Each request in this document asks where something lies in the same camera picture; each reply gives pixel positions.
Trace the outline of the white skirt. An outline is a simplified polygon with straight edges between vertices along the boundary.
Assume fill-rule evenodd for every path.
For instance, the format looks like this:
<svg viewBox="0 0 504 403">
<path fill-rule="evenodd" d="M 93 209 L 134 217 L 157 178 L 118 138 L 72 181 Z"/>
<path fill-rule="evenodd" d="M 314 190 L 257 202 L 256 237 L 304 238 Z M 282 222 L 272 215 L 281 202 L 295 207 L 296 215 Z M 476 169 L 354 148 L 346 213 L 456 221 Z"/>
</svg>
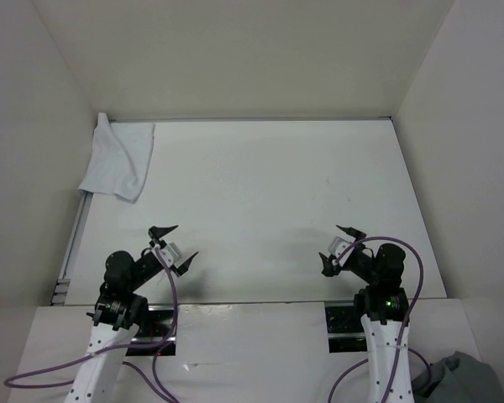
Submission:
<svg viewBox="0 0 504 403">
<path fill-rule="evenodd" d="M 91 158 L 78 189 L 136 202 L 144 189 L 154 144 L 154 123 L 112 123 L 99 113 Z"/>
</svg>

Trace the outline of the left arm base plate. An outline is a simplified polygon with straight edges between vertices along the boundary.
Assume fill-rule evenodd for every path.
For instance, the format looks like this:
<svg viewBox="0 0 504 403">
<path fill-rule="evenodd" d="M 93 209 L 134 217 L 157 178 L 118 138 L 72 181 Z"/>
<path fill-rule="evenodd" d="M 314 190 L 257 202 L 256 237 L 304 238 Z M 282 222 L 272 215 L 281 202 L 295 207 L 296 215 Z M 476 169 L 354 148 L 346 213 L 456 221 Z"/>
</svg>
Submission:
<svg viewBox="0 0 504 403">
<path fill-rule="evenodd" d="M 162 339 L 170 333 L 173 310 L 168 306 L 150 307 L 144 325 L 132 340 L 133 347 L 127 350 L 127 357 L 175 356 L 176 340 L 171 335 L 162 348 Z"/>
</svg>

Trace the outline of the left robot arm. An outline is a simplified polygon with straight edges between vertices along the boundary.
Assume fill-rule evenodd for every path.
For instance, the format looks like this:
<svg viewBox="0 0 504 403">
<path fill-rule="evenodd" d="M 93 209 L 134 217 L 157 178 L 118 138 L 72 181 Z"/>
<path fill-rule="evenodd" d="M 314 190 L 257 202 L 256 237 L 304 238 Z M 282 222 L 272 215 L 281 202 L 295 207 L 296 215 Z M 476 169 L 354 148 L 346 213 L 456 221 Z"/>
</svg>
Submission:
<svg viewBox="0 0 504 403">
<path fill-rule="evenodd" d="M 159 350 L 176 334 L 178 304 L 174 276 L 184 275 L 194 259 L 183 259 L 175 243 L 165 236 L 177 226 L 149 228 L 149 247 L 138 259 L 126 251 L 110 254 L 105 262 L 103 283 L 92 319 L 86 355 L 79 359 L 79 369 L 66 396 L 67 402 L 109 402 L 127 351 L 135 347 Z M 137 290 L 159 273 L 164 273 L 171 288 L 172 322 L 159 342 L 132 344 L 135 336 L 150 327 L 149 304 Z"/>
</svg>

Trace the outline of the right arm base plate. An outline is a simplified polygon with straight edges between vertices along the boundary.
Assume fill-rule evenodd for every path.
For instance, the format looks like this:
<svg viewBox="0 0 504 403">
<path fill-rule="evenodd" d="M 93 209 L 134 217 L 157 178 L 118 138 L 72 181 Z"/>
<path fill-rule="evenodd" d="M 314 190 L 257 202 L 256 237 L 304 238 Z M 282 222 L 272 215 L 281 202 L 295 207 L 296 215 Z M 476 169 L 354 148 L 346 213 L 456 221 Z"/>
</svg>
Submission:
<svg viewBox="0 0 504 403">
<path fill-rule="evenodd" d="M 364 328 L 353 305 L 324 307 L 330 353 L 357 353 L 367 349 Z"/>
</svg>

